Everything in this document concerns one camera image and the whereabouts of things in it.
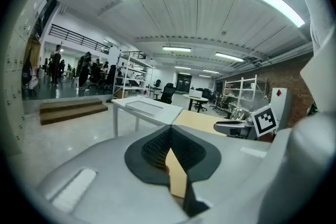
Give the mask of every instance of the desk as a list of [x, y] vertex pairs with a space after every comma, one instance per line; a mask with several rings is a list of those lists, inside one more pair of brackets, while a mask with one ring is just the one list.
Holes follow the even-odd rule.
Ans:
[[[183, 110], [173, 124], [183, 125], [203, 132], [226, 136], [225, 134], [215, 131], [214, 124], [218, 121], [228, 120], [220, 117], [214, 117], [188, 110]], [[187, 175], [183, 171], [183, 168], [179, 164], [171, 149], [169, 150], [166, 157], [166, 165], [169, 167], [171, 194], [183, 198], [185, 195]]]
[[[135, 121], [135, 131], [139, 130], [139, 120], [143, 119], [147, 122], [150, 122], [152, 124], [155, 124], [157, 126], [165, 125], [165, 124], [173, 124], [175, 119], [178, 117], [178, 115], [181, 113], [183, 108], [180, 108], [179, 106], [171, 105], [171, 104], [165, 104], [161, 103], [149, 98], [144, 97], [130, 97], [130, 98], [124, 98], [124, 99], [117, 99], [117, 100], [111, 100], [113, 103], [113, 132], [114, 137], [118, 137], [118, 109], [123, 109], [126, 112], [136, 116]], [[148, 104], [153, 105], [159, 105], [163, 107], [163, 111], [161, 111], [160, 114], [158, 114], [156, 117], [150, 117], [147, 115], [144, 115], [142, 113], [139, 113], [137, 111], [131, 110], [125, 105], [130, 102], [135, 101], [142, 101], [146, 102]]]
[[[188, 108], [189, 111], [191, 110], [191, 107], [193, 106], [193, 100], [195, 100], [197, 103], [209, 101], [209, 99], [206, 99], [204, 97], [200, 97], [200, 98], [192, 97], [189, 94], [184, 94], [183, 96], [190, 99], [189, 108]], [[201, 104], [199, 104], [199, 106], [198, 106], [198, 109], [197, 109], [198, 113], [199, 113], [200, 108], [201, 108]]]
[[154, 96], [156, 95], [156, 99], [158, 98], [158, 95], [161, 93], [162, 89], [160, 88], [153, 88], [151, 87], [150, 90], [149, 90], [149, 96], [151, 96], [151, 92], [153, 93], [153, 98]]

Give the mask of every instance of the stairs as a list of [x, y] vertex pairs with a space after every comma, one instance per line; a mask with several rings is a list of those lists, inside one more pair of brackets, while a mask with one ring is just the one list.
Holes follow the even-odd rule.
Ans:
[[40, 106], [41, 125], [61, 122], [107, 111], [99, 99], [45, 103]]

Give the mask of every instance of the table leg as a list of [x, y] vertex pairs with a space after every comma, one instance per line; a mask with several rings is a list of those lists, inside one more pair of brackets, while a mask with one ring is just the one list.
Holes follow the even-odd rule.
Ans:
[[192, 106], [193, 106], [193, 99], [190, 99], [189, 108], [188, 108], [189, 111], [191, 110]]
[[113, 132], [114, 137], [118, 137], [118, 106], [113, 104]]
[[197, 112], [199, 113], [199, 110], [201, 109], [201, 103], [198, 102], [198, 109], [197, 109]]
[[140, 122], [140, 118], [136, 117], [135, 118], [135, 131], [136, 132], [139, 130], [139, 122]]

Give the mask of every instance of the tray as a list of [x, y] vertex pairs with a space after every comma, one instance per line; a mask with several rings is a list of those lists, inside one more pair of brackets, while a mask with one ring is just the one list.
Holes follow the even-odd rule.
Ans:
[[125, 105], [127, 108], [145, 114], [150, 117], [156, 117], [163, 110], [162, 106], [148, 104], [144, 101], [134, 101]]

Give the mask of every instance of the white cabinet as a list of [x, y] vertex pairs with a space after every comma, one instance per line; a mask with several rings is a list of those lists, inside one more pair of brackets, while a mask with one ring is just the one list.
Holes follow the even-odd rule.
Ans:
[[1, 29], [3, 73], [0, 97], [3, 98], [0, 126], [5, 135], [2, 144], [6, 154], [17, 154], [24, 141], [25, 117], [22, 102], [22, 67], [27, 41], [35, 24], [33, 0], [13, 0]]
[[293, 94], [287, 88], [273, 88], [271, 106], [278, 121], [278, 131], [287, 128]]

